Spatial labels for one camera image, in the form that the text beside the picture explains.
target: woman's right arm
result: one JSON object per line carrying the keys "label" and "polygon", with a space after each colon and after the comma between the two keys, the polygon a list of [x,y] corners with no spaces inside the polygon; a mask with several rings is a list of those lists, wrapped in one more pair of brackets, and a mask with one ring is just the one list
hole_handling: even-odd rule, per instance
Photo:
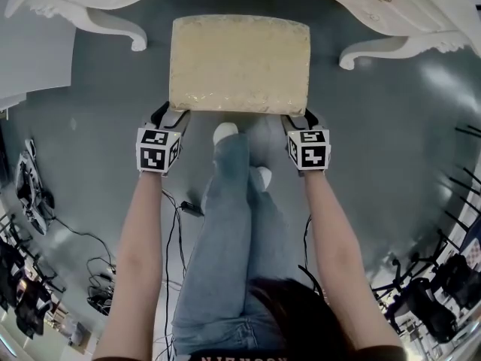
{"label": "woman's right arm", "polygon": [[324,173],[305,174],[317,267],[329,305],[355,349],[401,346],[371,292],[358,240]]}

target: woman's left arm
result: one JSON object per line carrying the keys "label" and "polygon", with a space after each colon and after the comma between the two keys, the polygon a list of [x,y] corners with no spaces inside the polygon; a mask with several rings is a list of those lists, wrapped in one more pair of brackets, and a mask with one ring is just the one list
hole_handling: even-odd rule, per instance
{"label": "woman's left arm", "polygon": [[161,198],[161,175],[143,172],[124,223],[112,307],[93,359],[152,359],[162,282]]}

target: dark hair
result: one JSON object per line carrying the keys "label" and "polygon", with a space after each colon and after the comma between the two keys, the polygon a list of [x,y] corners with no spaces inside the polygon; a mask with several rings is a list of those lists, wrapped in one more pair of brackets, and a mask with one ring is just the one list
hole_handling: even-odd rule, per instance
{"label": "dark hair", "polygon": [[251,293],[279,326],[289,360],[308,359],[320,351],[331,361],[351,357],[352,342],[325,302],[322,291],[316,293],[292,279],[256,278],[250,286]]}

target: black and white pattern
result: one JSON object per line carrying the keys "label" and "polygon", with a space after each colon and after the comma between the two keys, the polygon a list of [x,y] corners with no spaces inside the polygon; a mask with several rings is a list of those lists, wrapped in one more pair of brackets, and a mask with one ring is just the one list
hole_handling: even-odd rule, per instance
{"label": "black and white pattern", "polygon": [[171,149],[169,151],[169,158],[168,158],[168,165],[169,167],[174,163],[174,160],[179,156],[179,145],[180,139],[177,139],[174,144],[172,144]]}
{"label": "black and white pattern", "polygon": [[294,159],[294,162],[298,161],[298,147],[294,143],[294,141],[291,139],[289,136],[289,153],[291,154],[291,157]]}
{"label": "black and white pattern", "polygon": [[302,147],[301,149],[301,166],[323,167],[325,164],[325,146]]}
{"label": "black and white pattern", "polygon": [[165,168],[165,150],[141,147],[141,168],[163,170]]}
{"label": "black and white pattern", "polygon": [[156,129],[147,129],[145,130],[141,143],[165,146],[167,144],[167,139],[168,132],[163,132]]}
{"label": "black and white pattern", "polygon": [[301,143],[318,143],[325,142],[322,131],[303,131],[301,134]]}

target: blue jeans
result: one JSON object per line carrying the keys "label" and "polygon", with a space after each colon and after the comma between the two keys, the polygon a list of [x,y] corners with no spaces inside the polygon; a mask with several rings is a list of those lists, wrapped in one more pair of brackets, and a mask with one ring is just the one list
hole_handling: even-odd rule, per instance
{"label": "blue jeans", "polygon": [[242,134],[222,139],[206,192],[205,221],[172,322],[177,355],[198,350],[280,350],[283,340],[249,280],[294,278],[286,225],[249,166]]}

